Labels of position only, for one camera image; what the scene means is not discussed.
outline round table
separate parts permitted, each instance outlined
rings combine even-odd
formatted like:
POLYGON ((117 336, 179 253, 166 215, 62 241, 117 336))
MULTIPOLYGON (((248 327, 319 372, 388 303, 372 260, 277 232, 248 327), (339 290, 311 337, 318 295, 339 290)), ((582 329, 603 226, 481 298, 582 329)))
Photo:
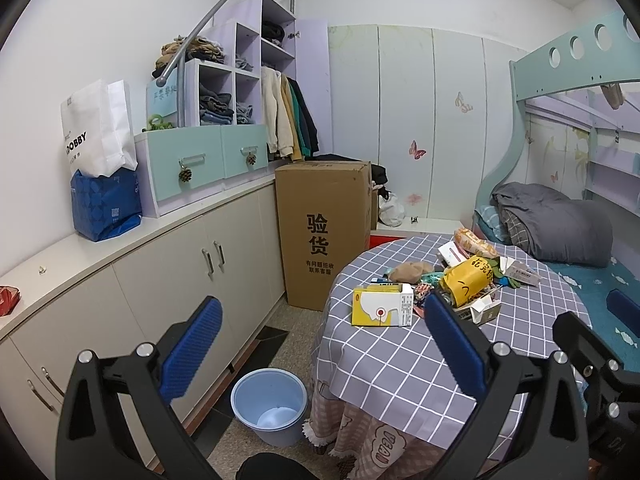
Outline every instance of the round table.
MULTIPOLYGON (((433 465, 475 406, 463 395, 423 320, 411 327, 351 326, 353 289, 403 262, 438 260, 450 235, 396 240, 357 257, 336 277, 312 352, 314 393, 305 434, 315 446, 335 442, 331 454, 353 457, 348 478, 406 478, 433 465)), ((558 346, 552 325, 568 310, 590 324, 571 287, 519 248, 495 246, 541 277, 537 287, 502 288, 500 314, 481 327, 523 355, 547 357, 558 346)), ((577 382, 582 379, 576 375, 577 382)), ((491 459, 500 460, 514 433, 525 396, 515 398, 491 459)))

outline folded comforter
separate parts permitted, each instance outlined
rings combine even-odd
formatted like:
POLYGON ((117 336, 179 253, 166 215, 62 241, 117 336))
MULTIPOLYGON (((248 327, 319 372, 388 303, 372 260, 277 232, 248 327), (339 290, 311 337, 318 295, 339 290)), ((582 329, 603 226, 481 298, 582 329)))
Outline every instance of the folded comforter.
POLYGON ((527 229, 527 252, 537 260, 606 267, 613 228, 602 207, 571 200, 541 184, 510 182, 493 193, 500 216, 506 210, 527 229))

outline gray checkered tablecloth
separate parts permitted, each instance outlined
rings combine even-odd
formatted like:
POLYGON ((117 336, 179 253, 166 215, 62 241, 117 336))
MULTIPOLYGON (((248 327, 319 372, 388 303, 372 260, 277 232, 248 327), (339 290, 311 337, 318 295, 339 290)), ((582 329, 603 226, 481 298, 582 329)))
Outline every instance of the gray checkered tablecloth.
MULTIPOLYGON (((449 367, 423 320, 411 327, 351 326, 351 297, 387 269, 406 261, 437 261, 436 250, 450 235, 406 238, 373 248, 357 257, 335 279, 314 345, 314 378, 334 396, 377 420, 447 449, 475 406, 458 389, 449 367)), ((505 341, 518 353, 547 357, 558 349, 552 325, 559 314, 589 315, 562 278, 519 248, 496 245, 500 254, 526 263, 540 274, 539 287, 501 289, 502 308, 482 326, 491 341, 505 341)), ((581 377, 576 374, 577 382, 581 377)), ((517 396, 491 458, 501 459, 524 408, 517 396)))

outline light green drawer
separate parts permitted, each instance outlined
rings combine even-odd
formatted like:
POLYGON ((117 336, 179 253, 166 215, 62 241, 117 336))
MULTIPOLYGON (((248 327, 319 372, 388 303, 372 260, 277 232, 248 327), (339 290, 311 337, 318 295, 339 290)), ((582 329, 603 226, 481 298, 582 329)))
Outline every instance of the light green drawer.
POLYGON ((264 124, 238 124, 238 126, 220 126, 222 128, 222 151, 225 154, 225 176, 227 178, 241 173, 264 168, 267 160, 267 127, 264 124), (255 151, 256 161, 250 165, 246 155, 255 151))
POLYGON ((151 175, 158 202, 225 177, 220 126, 196 126, 148 132, 151 175), (178 179, 180 160, 192 171, 178 179))

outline blue bag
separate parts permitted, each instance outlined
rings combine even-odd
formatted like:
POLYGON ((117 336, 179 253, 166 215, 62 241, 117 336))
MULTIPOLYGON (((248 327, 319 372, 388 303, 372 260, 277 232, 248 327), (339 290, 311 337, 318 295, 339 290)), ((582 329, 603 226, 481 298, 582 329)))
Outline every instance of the blue bag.
POLYGON ((71 179, 74 227, 93 242, 119 236, 140 225, 142 206, 135 171, 120 168, 111 176, 71 179))

